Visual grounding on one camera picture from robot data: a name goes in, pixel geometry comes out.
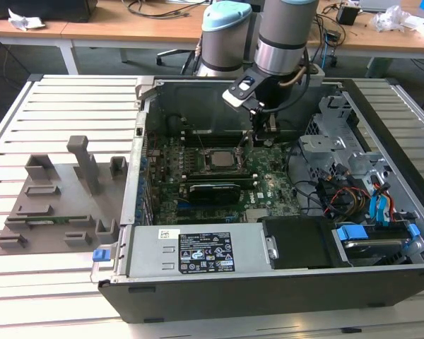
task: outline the plastic bag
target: plastic bag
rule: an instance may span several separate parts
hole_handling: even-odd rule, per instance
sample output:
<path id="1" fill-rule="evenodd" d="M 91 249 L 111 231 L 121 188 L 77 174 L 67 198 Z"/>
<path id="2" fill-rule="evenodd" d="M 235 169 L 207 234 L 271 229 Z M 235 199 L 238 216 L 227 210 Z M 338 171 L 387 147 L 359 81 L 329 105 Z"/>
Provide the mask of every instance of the plastic bag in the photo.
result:
<path id="1" fill-rule="evenodd" d="M 404 31 L 402 23 L 410 16 L 410 13 L 402 11 L 400 6 L 391 6 L 386 13 L 377 13 L 371 20 L 377 32 L 385 30 Z"/>

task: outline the motherboard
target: motherboard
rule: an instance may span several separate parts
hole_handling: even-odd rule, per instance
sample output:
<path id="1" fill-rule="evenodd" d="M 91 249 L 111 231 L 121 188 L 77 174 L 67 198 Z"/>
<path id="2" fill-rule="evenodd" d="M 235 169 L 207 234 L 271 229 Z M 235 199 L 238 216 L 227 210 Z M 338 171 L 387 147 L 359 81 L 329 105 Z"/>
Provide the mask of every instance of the motherboard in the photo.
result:
<path id="1" fill-rule="evenodd" d="M 153 224 L 256 222 L 300 214 L 284 172 L 287 143 L 239 145 L 241 137 L 148 138 Z"/>

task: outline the floor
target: floor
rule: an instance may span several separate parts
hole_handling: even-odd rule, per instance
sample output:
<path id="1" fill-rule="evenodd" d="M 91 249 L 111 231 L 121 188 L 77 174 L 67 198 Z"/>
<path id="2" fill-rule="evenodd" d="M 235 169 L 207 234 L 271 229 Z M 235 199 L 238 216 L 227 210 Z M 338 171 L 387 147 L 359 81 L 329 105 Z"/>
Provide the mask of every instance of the floor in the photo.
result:
<path id="1" fill-rule="evenodd" d="M 11 52 L 27 67 L 31 73 L 67 74 L 66 67 L 56 47 L 12 46 Z M 177 75 L 187 58 L 186 54 L 169 56 L 165 66 L 155 64 L 158 50 L 131 49 L 128 51 L 129 62 L 123 64 L 117 49 L 78 48 L 82 74 L 107 75 Z M 0 121 L 15 100 L 19 88 L 28 77 L 19 64 L 0 47 Z M 338 58 L 336 68 L 326 67 L 327 76 L 362 78 L 366 73 L 368 58 Z M 400 82 L 410 96 L 420 105 L 424 102 L 424 71 L 411 60 L 396 59 L 387 74 Z"/>

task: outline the sticker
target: sticker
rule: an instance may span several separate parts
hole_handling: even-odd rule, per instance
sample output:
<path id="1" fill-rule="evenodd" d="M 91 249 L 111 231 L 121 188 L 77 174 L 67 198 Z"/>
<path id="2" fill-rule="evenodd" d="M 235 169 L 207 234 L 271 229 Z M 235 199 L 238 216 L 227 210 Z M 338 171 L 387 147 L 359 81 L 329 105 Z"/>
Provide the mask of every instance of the sticker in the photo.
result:
<path id="1" fill-rule="evenodd" d="M 192 274 L 234 271 L 234 254 L 232 253 L 232 242 L 229 232 L 179 234 L 180 273 Z"/>
<path id="2" fill-rule="evenodd" d="M 180 229 L 158 230 L 158 239 L 177 239 L 179 237 Z"/>

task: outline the gray 3d printed holder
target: gray 3d printed holder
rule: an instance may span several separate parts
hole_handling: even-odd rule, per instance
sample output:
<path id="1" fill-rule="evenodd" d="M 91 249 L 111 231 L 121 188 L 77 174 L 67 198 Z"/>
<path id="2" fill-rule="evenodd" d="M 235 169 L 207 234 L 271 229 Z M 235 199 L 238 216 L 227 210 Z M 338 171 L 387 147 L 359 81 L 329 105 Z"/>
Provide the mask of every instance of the gray 3d printed holder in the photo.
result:
<path id="1" fill-rule="evenodd" d="M 69 139 L 78 165 L 30 156 L 28 178 L 0 234 L 0 255 L 92 251 L 117 241 L 127 161 L 97 164 L 87 146 L 86 136 Z"/>

